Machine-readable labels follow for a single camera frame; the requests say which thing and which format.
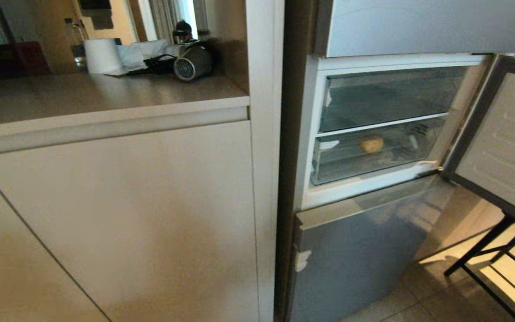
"white cabinet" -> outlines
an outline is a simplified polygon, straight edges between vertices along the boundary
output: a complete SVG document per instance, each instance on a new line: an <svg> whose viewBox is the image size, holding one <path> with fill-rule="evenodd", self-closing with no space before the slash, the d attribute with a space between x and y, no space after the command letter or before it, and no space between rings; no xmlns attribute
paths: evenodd
<svg viewBox="0 0 515 322"><path fill-rule="evenodd" d="M1 195L0 321L106 322Z"/></svg>
<svg viewBox="0 0 515 322"><path fill-rule="evenodd" d="M249 121L0 154L0 189L115 322L258 321Z"/></svg>

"potato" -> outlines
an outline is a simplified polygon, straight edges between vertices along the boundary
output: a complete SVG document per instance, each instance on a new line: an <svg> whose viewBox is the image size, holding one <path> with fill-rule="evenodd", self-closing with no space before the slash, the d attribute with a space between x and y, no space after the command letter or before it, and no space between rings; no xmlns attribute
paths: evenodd
<svg viewBox="0 0 515 322"><path fill-rule="evenodd" d="M361 137L359 142L359 148L366 153L375 153L383 148L384 140L383 137L377 134L365 135Z"/></svg>

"mirror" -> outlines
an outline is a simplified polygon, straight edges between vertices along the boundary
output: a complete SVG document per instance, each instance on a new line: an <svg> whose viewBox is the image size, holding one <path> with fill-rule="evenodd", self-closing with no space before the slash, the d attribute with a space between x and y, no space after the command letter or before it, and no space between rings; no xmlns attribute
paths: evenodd
<svg viewBox="0 0 515 322"><path fill-rule="evenodd" d="M0 79L80 71L83 38L205 39L207 1L0 0Z"/></svg>

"freezer door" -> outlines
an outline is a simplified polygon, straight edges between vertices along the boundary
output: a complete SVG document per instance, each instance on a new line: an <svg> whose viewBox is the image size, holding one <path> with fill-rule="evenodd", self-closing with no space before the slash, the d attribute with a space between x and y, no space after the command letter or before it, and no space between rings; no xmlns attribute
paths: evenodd
<svg viewBox="0 0 515 322"><path fill-rule="evenodd" d="M443 174L515 217L515 58L496 59Z"/></svg>
<svg viewBox="0 0 515 322"><path fill-rule="evenodd" d="M433 175L299 212L285 321L337 322L386 296L453 190Z"/></svg>

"paper towel roll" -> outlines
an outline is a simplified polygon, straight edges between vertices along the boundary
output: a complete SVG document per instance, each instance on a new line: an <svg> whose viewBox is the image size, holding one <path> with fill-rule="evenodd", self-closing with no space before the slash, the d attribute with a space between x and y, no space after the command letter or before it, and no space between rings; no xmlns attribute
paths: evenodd
<svg viewBox="0 0 515 322"><path fill-rule="evenodd" d="M114 38L85 40L84 52L90 74L119 74L124 69Z"/></svg>

